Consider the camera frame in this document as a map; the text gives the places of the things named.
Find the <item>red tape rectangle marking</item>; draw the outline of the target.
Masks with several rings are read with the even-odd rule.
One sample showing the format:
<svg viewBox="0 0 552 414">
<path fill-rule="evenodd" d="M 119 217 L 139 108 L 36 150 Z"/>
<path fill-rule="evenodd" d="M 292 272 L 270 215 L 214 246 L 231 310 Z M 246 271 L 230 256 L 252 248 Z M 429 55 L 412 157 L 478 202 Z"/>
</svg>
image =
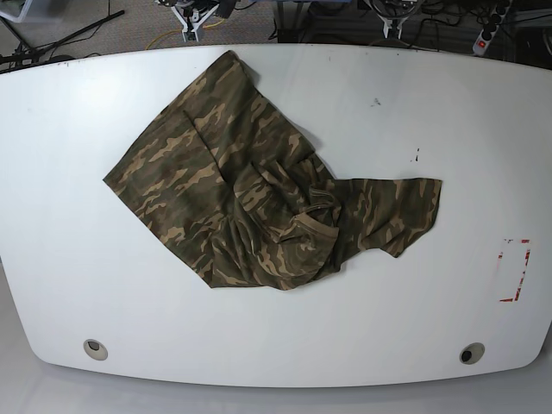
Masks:
<svg viewBox="0 0 552 414">
<path fill-rule="evenodd" d="M 499 251 L 495 296 L 500 303 L 517 302 L 530 259 L 530 239 L 504 239 Z"/>
</svg>

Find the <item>white power strip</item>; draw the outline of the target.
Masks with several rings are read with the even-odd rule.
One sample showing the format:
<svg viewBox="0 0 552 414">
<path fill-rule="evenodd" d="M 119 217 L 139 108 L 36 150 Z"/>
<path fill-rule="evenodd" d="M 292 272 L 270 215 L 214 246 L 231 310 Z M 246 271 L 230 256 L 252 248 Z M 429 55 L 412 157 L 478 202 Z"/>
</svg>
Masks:
<svg viewBox="0 0 552 414">
<path fill-rule="evenodd" d="M 485 55 L 500 25 L 504 22 L 512 3 L 512 0 L 499 0 L 496 2 L 494 9 L 487 17 L 479 36 L 473 44 L 472 50 L 475 56 L 482 57 Z"/>
</svg>

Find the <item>camouflage T-shirt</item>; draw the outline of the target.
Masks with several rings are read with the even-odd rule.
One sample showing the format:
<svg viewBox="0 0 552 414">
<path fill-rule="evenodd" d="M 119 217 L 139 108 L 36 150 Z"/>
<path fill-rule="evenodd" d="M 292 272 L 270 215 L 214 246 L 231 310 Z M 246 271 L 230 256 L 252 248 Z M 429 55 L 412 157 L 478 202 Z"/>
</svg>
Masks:
<svg viewBox="0 0 552 414">
<path fill-rule="evenodd" d="M 145 128 L 105 184 L 208 286 L 288 291 L 435 224 L 439 179 L 336 179 L 226 52 Z"/>
</svg>

